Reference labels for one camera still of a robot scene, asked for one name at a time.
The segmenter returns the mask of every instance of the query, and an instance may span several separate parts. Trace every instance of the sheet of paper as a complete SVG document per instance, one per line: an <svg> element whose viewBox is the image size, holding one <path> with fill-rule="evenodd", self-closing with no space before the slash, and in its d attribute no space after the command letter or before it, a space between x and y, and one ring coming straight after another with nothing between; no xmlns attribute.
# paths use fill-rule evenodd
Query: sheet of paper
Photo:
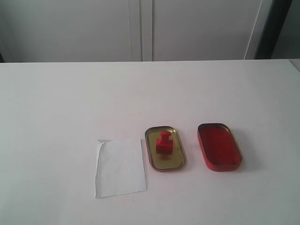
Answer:
<svg viewBox="0 0 300 225"><path fill-rule="evenodd" d="M146 190L141 140L98 140L95 197Z"/></svg>

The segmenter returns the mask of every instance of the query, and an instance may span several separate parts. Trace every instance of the red tin lid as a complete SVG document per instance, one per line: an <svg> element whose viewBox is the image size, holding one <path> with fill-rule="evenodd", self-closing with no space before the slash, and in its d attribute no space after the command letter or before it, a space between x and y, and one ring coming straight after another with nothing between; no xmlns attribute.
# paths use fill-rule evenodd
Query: red tin lid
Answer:
<svg viewBox="0 0 300 225"><path fill-rule="evenodd" d="M211 170L232 171L240 166L242 156L226 125L201 124L198 127L198 139L205 163Z"/></svg>

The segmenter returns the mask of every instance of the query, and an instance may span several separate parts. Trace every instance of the red plastic piece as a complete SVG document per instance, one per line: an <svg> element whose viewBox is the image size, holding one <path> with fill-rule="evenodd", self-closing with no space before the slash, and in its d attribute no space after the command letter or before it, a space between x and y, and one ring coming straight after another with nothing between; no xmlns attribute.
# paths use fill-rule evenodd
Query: red plastic piece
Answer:
<svg viewBox="0 0 300 225"><path fill-rule="evenodd" d="M208 168L214 171L236 170L242 161L229 128L220 123L202 124L198 139Z"/></svg>
<svg viewBox="0 0 300 225"><path fill-rule="evenodd" d="M171 132L160 131L161 139L156 140L156 153L163 155L171 155L173 153L173 140L169 140Z"/></svg>

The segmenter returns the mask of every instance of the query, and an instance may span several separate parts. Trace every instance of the gold tin tray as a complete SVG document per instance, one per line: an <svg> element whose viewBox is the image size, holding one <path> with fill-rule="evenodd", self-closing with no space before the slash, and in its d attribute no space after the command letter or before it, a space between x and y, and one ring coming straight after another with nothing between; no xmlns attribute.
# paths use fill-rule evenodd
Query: gold tin tray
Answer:
<svg viewBox="0 0 300 225"><path fill-rule="evenodd" d="M161 136L160 131L169 131L173 140L173 153L162 155L156 153L156 140ZM169 126L151 127L145 132L149 162L153 169L157 171L170 171L180 169L186 162L185 153L179 139L178 132Z"/></svg>

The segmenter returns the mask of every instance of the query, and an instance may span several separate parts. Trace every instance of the cabinet door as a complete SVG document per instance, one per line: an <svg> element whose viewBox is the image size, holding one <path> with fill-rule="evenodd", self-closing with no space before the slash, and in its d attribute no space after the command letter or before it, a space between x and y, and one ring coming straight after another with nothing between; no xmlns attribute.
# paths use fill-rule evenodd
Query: cabinet door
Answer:
<svg viewBox="0 0 300 225"><path fill-rule="evenodd" d="M141 0L143 58L253 58L271 3L272 0Z"/></svg>
<svg viewBox="0 0 300 225"><path fill-rule="evenodd" d="M140 61L139 0L1 0L6 61Z"/></svg>

